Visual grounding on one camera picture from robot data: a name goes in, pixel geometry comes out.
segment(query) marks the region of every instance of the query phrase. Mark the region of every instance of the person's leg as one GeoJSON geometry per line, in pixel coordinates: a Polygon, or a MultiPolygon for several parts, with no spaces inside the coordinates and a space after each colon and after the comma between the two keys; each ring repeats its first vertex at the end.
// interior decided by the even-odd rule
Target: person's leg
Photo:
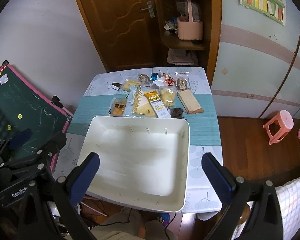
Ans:
{"type": "MultiPolygon", "coordinates": [[[[177,237],[169,229],[167,229],[167,234],[170,240],[177,240],[177,237]]],[[[149,221],[146,223],[146,240],[168,240],[165,232],[164,226],[159,221],[149,221]]]]}
{"type": "Polygon", "coordinates": [[[130,208],[124,208],[122,209],[121,212],[116,213],[114,215],[112,215],[111,217],[109,217],[108,220],[106,220],[104,223],[102,223],[101,225],[104,226],[96,226],[93,229],[91,229],[91,232],[94,235],[98,235],[99,237],[101,237],[102,232],[111,232],[111,231],[121,231],[121,232],[126,232],[128,234],[131,234],[133,236],[137,236],[139,229],[140,229],[140,225],[141,225],[141,215],[140,213],[135,210],[135,209],[130,209],[130,208]],[[115,223],[115,222],[127,222],[128,218],[129,218],[129,213],[130,213],[130,222],[126,223],[126,224],[122,224],[122,223],[115,223]]]}

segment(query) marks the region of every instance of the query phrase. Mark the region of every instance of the plaid cloth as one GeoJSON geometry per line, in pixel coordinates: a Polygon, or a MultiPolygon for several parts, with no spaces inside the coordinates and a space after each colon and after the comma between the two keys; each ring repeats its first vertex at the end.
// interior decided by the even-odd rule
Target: plaid cloth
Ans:
{"type": "MultiPolygon", "coordinates": [[[[300,177],[276,189],[283,223],[283,240],[290,240],[300,228],[300,177]]],[[[240,236],[245,223],[238,226],[231,239],[240,236]]]]}

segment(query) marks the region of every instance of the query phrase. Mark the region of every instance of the pink plastic stool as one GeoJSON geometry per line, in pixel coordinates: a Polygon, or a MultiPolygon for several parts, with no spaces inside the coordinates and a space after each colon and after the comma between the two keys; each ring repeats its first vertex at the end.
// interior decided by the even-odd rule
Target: pink plastic stool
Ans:
{"type": "Polygon", "coordinates": [[[271,145],[273,143],[280,142],[286,136],[286,134],[293,128],[293,119],[288,111],[281,110],[263,126],[263,129],[264,128],[266,128],[267,130],[267,134],[270,138],[269,144],[271,145]],[[272,135],[269,130],[269,126],[273,122],[280,125],[280,129],[275,135],[272,135]]]}

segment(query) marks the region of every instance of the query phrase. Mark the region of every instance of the pink storage basket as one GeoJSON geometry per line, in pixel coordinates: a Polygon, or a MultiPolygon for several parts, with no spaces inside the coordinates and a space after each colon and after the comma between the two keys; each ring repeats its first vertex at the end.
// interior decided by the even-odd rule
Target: pink storage basket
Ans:
{"type": "Polygon", "coordinates": [[[203,36],[203,22],[194,22],[192,16],[191,1],[188,3],[188,15],[185,17],[177,17],[178,19],[178,37],[181,40],[202,40],[203,36]]]}

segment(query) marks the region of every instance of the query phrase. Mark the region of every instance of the wooden door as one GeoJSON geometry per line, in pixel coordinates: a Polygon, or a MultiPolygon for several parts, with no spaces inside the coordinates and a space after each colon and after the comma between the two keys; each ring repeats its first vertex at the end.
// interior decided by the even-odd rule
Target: wooden door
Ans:
{"type": "Polygon", "coordinates": [[[108,71],[159,64],[160,32],[154,0],[77,0],[92,40],[108,71]]]}

